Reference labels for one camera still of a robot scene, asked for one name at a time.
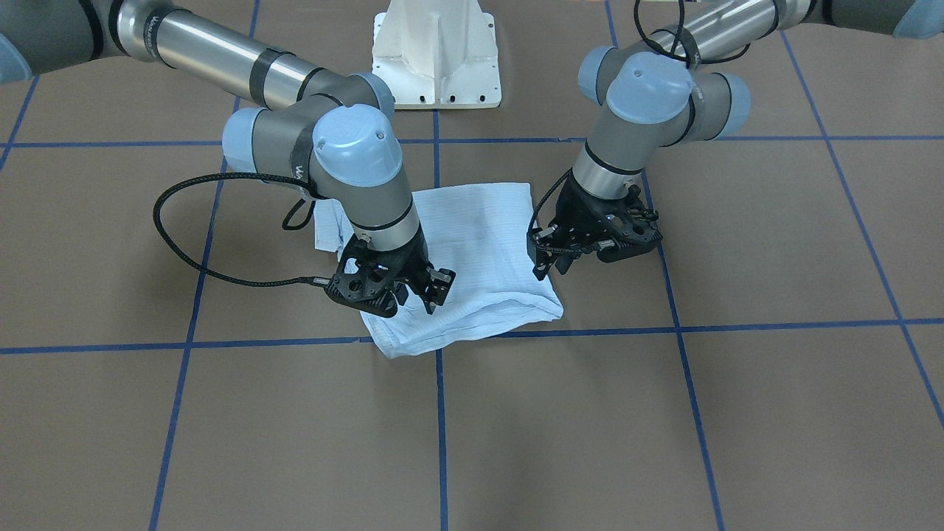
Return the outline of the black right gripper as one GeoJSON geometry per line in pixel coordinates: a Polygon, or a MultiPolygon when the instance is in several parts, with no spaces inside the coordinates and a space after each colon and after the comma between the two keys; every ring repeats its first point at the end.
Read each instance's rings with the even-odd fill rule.
{"type": "Polygon", "coordinates": [[[380,317],[393,317],[405,305],[410,291],[432,315],[445,303],[455,281],[452,270],[435,269],[428,258],[423,230],[394,251],[373,251],[352,236],[341,252],[339,265],[324,291],[340,305],[380,317]]]}

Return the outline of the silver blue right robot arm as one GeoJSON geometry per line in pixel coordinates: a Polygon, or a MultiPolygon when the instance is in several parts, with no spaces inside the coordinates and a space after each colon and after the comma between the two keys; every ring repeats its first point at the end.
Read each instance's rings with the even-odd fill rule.
{"type": "Polygon", "coordinates": [[[259,287],[313,285],[340,305],[394,316],[410,294],[428,313],[445,303],[455,274],[437,269],[391,127],[395,101],[370,73],[308,63],[184,9],[172,1],[4,1],[2,82],[130,57],[160,63],[249,101],[227,120],[221,144],[229,172],[186,179],[163,192],[153,222],[192,268],[206,268],[166,232],[162,209],[177,192],[226,179],[257,179],[297,190],[303,201],[339,201],[353,235],[333,276],[259,281],[259,287]]]}

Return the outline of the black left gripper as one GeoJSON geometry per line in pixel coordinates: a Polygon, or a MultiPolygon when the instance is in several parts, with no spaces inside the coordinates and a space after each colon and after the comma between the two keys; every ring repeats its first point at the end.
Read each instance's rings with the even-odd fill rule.
{"type": "Polygon", "coordinates": [[[528,231],[528,255],[538,281],[549,269],[569,272],[583,255],[596,254],[603,263],[613,263],[653,251],[661,244],[659,214],[640,198],[641,188],[628,185],[627,195],[601,199],[583,190],[571,173],[558,178],[534,207],[528,231]],[[562,188],[552,221],[540,226],[538,214],[547,199],[562,188]]]}

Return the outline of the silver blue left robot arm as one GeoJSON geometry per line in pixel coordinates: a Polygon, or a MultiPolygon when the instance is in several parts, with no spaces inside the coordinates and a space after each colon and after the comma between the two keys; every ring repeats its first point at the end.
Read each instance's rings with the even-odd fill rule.
{"type": "Polygon", "coordinates": [[[583,255],[612,263],[661,244],[659,216],[643,201],[639,182],[659,148],[715,140],[738,131],[751,93],[736,75],[705,65],[740,58],[753,41],[813,23],[897,39],[942,32],[940,1],[724,1],[693,17],[647,33],[620,49],[590,51],[577,84],[600,107],[599,118],[573,166],[559,178],[552,221],[530,221],[534,276],[569,271],[583,255]]]}

